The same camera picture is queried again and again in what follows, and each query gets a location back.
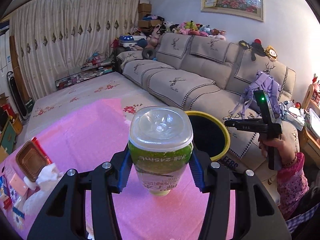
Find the pink patterned sleeve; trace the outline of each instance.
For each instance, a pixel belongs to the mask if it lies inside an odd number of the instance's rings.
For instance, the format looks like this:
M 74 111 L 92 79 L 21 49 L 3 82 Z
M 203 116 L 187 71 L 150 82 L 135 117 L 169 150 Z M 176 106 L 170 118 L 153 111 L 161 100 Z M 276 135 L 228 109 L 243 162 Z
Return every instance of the pink patterned sleeve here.
M 300 199 L 309 190 L 308 181 L 303 172 L 303 164 L 303 153 L 297 153 L 297 162 L 289 168 L 282 168 L 277 174 L 281 203 L 279 209 L 285 220 L 289 219 Z

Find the person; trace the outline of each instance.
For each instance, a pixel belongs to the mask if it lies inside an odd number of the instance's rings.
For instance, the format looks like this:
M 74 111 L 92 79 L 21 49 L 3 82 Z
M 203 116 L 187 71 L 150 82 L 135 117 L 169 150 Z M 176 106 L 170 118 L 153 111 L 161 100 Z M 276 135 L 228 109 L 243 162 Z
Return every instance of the person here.
M 277 174 L 279 209 L 292 239 L 320 239 L 320 187 L 309 188 L 303 172 L 303 153 L 296 153 L 284 134 L 279 139 L 260 135 L 258 141 L 264 156 L 267 147 L 277 148 L 281 156 L 283 167 Z

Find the beige curtain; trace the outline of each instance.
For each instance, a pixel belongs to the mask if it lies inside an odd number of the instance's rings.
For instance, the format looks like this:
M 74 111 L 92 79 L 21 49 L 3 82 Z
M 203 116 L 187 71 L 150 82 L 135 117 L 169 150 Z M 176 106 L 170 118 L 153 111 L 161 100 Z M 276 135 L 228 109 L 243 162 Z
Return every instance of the beige curtain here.
M 56 91 L 95 51 L 109 55 L 113 40 L 131 32 L 139 0 L 32 0 L 15 10 L 11 35 L 29 94 Z

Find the human hand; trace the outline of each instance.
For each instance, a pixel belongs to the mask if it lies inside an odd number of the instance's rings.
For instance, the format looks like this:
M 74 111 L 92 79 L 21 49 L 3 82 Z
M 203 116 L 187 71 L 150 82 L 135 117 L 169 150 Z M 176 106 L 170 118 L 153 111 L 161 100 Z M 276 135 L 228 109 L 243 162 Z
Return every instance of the human hand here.
M 278 149 L 278 152 L 281 156 L 281 162 L 283 165 L 287 165 L 288 163 L 291 163 L 294 160 L 294 162 L 290 164 L 290 166 L 292 166 L 297 162 L 296 153 L 294 152 L 293 146 L 290 144 L 290 141 L 286 139 L 284 134 L 281 134 L 280 139 L 278 138 L 266 139 L 265 134 L 260 134 L 258 138 L 258 142 L 259 142 L 259 149 L 261 149 L 261 153 L 265 157 L 267 157 L 267 153 L 268 153 L 266 146 L 270 146 Z

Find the purple backpack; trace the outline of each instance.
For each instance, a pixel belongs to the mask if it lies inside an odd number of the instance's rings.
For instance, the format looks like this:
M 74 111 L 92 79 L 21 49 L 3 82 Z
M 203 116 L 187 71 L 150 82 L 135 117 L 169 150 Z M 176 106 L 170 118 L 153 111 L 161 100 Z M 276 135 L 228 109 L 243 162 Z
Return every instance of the purple backpack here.
M 253 92 L 255 90 L 265 90 L 269 95 L 273 113 L 280 114 L 280 108 L 278 103 L 280 88 L 281 86 L 273 79 L 273 77 L 259 70 L 256 74 L 256 80 L 244 90 L 243 94 L 240 97 L 239 103 L 236 105 L 235 109 L 233 109 L 233 111 L 230 113 L 231 116 L 233 116 L 236 113 L 239 105 L 242 105 L 242 109 L 238 112 L 238 114 L 242 116 L 242 119 L 245 118 L 244 113 L 249 106 L 252 110 L 260 112 L 257 102 L 253 98 Z

